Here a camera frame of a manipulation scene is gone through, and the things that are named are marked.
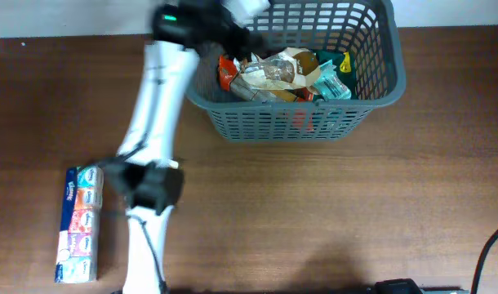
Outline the orange spaghetti pasta packet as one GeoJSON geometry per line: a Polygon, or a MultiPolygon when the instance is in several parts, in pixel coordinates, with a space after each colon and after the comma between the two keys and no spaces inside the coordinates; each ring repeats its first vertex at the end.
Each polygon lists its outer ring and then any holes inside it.
{"type": "Polygon", "coordinates": [[[257,90],[242,80],[233,60],[219,57],[217,76],[220,87],[246,101],[256,102],[312,102],[314,94],[307,88],[295,90],[257,90]]]}

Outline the beige brown snack bag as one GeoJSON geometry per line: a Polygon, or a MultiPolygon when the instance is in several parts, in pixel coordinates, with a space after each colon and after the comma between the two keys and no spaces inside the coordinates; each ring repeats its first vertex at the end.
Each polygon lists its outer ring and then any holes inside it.
{"type": "Polygon", "coordinates": [[[311,50],[287,47],[265,59],[241,63],[238,72],[255,89],[295,90],[312,86],[321,76],[321,67],[311,50]]]}

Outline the small light green packet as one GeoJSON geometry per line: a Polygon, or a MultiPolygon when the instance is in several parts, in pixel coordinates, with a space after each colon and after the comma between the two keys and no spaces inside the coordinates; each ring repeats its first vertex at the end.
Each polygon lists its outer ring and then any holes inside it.
{"type": "Polygon", "coordinates": [[[325,101],[329,100],[350,100],[352,93],[346,85],[339,80],[336,72],[336,66],[332,60],[328,60],[320,65],[321,75],[313,84],[325,101]]]}

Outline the green Nescafe coffee bag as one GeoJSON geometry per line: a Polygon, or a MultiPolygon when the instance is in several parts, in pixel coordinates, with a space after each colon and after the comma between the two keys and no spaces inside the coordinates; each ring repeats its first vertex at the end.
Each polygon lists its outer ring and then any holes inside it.
{"type": "Polygon", "coordinates": [[[329,52],[329,51],[315,51],[314,53],[317,57],[319,67],[321,64],[325,63],[326,61],[332,60],[332,64],[336,66],[336,72],[339,80],[341,80],[342,83],[346,85],[348,89],[351,90],[352,93],[351,100],[356,99],[357,94],[355,87],[357,86],[357,78],[356,78],[356,67],[354,64],[354,57],[349,52],[341,53],[341,52],[329,52]]]}

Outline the Kleenex tissue multipack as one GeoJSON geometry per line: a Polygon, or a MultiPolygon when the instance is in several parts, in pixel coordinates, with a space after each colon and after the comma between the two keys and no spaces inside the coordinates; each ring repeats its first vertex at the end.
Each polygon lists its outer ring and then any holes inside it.
{"type": "Polygon", "coordinates": [[[102,189],[99,167],[71,167],[65,173],[56,283],[89,283],[97,278],[102,189]]]}

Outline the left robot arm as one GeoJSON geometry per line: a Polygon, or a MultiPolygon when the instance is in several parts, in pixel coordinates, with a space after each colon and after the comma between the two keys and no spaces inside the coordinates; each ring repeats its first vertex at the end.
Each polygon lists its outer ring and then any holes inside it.
{"type": "Polygon", "coordinates": [[[124,293],[167,293],[164,245],[183,172],[173,160],[181,106],[200,61],[199,47],[221,45],[241,60],[262,48],[247,20],[269,9],[269,0],[176,1],[161,3],[149,19],[151,41],[129,128],[104,172],[124,197],[128,261],[124,293]]]}

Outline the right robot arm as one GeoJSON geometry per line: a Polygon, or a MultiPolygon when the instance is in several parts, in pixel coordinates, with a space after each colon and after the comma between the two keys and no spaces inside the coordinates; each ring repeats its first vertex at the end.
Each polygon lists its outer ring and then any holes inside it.
{"type": "Polygon", "coordinates": [[[410,278],[391,279],[376,282],[367,289],[370,294],[470,294],[458,287],[420,287],[410,278]]]}

